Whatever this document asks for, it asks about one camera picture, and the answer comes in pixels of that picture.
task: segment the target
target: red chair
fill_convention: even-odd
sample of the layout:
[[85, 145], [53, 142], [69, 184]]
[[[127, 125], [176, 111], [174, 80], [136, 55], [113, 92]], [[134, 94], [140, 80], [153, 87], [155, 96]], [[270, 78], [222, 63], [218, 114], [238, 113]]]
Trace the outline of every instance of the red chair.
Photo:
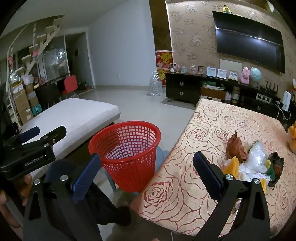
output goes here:
[[62, 94], [66, 96], [66, 99], [71, 98], [73, 96], [73, 95], [70, 95], [71, 92], [73, 92], [76, 98], [79, 98], [78, 95], [75, 93], [75, 90], [77, 90], [78, 88], [76, 75], [71, 75], [70, 77], [65, 78], [64, 85], [65, 85], [65, 90], [62, 91]]

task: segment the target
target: human hand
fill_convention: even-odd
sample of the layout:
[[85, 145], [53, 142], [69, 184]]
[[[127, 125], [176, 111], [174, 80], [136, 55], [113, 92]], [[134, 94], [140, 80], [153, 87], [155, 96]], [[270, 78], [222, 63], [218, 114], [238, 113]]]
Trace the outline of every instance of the human hand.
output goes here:
[[[14, 182], [15, 188], [18, 191], [19, 195], [24, 197], [22, 204], [24, 206], [27, 205], [28, 197], [30, 194], [30, 190], [32, 187], [32, 177], [30, 174], [24, 176], [23, 179], [20, 179]], [[4, 190], [0, 190], [0, 212], [2, 213], [5, 220], [14, 228], [19, 228], [20, 224], [16, 221], [16, 219], [12, 216], [9, 209], [6, 207], [5, 203], [8, 200], [8, 196]]]

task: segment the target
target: globe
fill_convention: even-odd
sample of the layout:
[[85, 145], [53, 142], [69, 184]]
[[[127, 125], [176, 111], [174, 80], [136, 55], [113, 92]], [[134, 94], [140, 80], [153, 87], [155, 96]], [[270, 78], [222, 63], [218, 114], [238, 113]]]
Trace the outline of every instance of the globe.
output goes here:
[[252, 80], [259, 82], [262, 78], [260, 70], [258, 70], [256, 67], [251, 68], [250, 77]]

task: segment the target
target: metal screw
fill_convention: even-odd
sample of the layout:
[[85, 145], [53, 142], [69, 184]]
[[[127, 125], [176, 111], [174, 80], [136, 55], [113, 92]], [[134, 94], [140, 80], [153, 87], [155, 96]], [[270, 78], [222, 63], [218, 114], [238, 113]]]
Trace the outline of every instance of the metal screw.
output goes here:
[[260, 183], [259, 179], [254, 178], [254, 183], [259, 184]]
[[39, 179], [36, 179], [35, 181], [34, 181], [34, 184], [35, 185], [38, 185], [40, 183], [40, 180]]
[[227, 174], [227, 175], [226, 175], [226, 179], [227, 179], [228, 181], [232, 181], [232, 180], [233, 180], [233, 176], [230, 175], [230, 174]]
[[68, 179], [68, 176], [67, 175], [62, 175], [61, 176], [61, 181], [65, 181], [65, 180], [67, 180]]

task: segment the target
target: white mattress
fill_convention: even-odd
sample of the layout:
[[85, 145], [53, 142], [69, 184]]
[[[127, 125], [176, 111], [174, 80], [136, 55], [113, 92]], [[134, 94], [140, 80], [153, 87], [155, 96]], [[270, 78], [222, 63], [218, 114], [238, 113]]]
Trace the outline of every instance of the white mattress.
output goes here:
[[[64, 126], [66, 137], [53, 146], [56, 159], [62, 159], [87, 141], [99, 130], [117, 120], [120, 116], [116, 105], [85, 99], [66, 99], [22, 126], [25, 132], [35, 126], [40, 128], [40, 134], [28, 142], [39, 140], [40, 137]], [[31, 173], [33, 179], [40, 178], [48, 170], [50, 164]]]

